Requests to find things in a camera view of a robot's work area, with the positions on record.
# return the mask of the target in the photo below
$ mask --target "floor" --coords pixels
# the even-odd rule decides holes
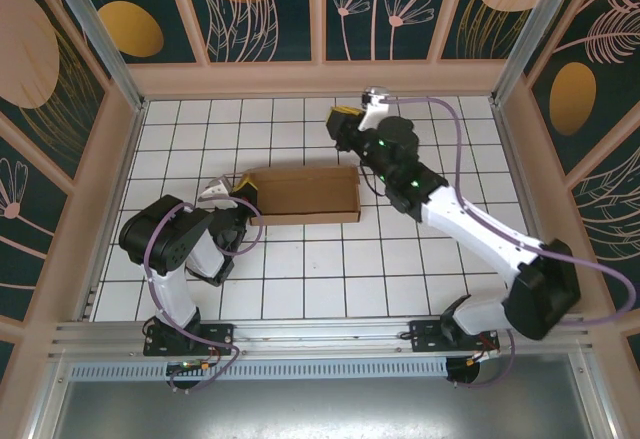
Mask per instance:
[[[466,126],[464,196],[526,232],[487,98],[443,99]],[[356,164],[352,153],[336,152],[325,129],[336,104],[359,107],[359,98],[152,102],[90,319],[143,321],[154,314],[142,271],[117,237],[127,219],[161,195],[191,202],[211,178],[237,181],[253,167]],[[447,112],[428,104],[399,107],[391,112],[415,121],[422,162],[452,181],[455,128]],[[360,194],[357,224],[268,227],[251,253],[236,258],[222,287],[189,278],[203,319],[435,315],[461,295],[504,289],[490,267],[453,239],[399,214],[364,181]]]

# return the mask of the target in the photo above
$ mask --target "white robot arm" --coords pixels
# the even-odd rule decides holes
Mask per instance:
[[[468,201],[461,207],[456,190],[419,161],[413,123],[389,116],[388,92],[372,87],[363,94],[364,111],[335,107],[327,129],[340,151],[354,151],[385,184],[385,195],[398,211],[445,232],[493,267],[505,281],[504,293],[463,296],[441,316],[442,332],[452,342],[464,335],[516,329],[542,339],[580,299],[575,267],[529,252],[522,246],[570,255],[559,240],[544,244],[514,231]],[[474,212],[503,239],[474,220]]]
[[[242,243],[247,220],[254,215],[243,203],[255,207],[257,201],[257,191],[251,183],[232,191],[224,178],[211,181],[200,200],[210,200],[209,196],[216,198],[216,210],[185,207],[176,212],[159,231],[149,258],[151,277],[148,279],[153,284],[161,310],[156,310],[155,316],[148,321],[152,322],[153,328],[145,327],[145,331],[160,330],[160,339],[168,343],[165,350],[178,351],[174,355],[193,352],[198,346],[174,329],[177,326],[199,335],[200,313],[189,293],[186,274],[212,286],[222,284],[233,269],[233,255]],[[144,269],[144,253],[153,231],[181,203],[180,199],[167,195],[127,221],[119,243],[132,262]],[[175,324],[170,324],[167,316]],[[157,342],[150,339],[147,336],[147,343]]]

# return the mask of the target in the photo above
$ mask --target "mounting plate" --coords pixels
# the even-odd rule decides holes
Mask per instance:
[[[142,354],[149,357],[157,356],[204,356],[210,355],[209,346],[195,342],[192,349],[187,347],[187,341],[167,340],[161,327],[155,324],[147,326],[144,349]],[[233,344],[233,324],[202,324],[199,337],[213,342]],[[218,348],[221,356],[231,355],[230,349]]]
[[[484,344],[478,336],[466,336],[460,340],[460,344],[456,347],[442,335],[440,330],[440,321],[411,321],[409,323],[409,331],[411,334],[411,347],[413,352],[448,352],[448,351],[468,351],[470,354],[484,349]],[[500,348],[498,335],[495,331],[484,334],[496,349]]]

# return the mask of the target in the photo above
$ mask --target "wall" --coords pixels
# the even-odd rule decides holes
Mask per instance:
[[[640,0],[565,0],[505,103],[545,237],[627,275],[640,289]],[[579,268],[589,317],[608,315],[626,290]],[[640,302],[591,331],[627,433],[640,430]]]
[[[58,0],[0,0],[0,23],[0,423],[14,437],[85,293],[133,111]]]
[[[537,0],[92,0],[149,97],[488,93]]]

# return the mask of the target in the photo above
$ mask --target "cardboard box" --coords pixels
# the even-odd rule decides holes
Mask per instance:
[[[360,221],[355,167],[268,167],[247,171],[245,180],[258,189],[258,209],[267,226]],[[250,223],[257,226],[257,218]]]

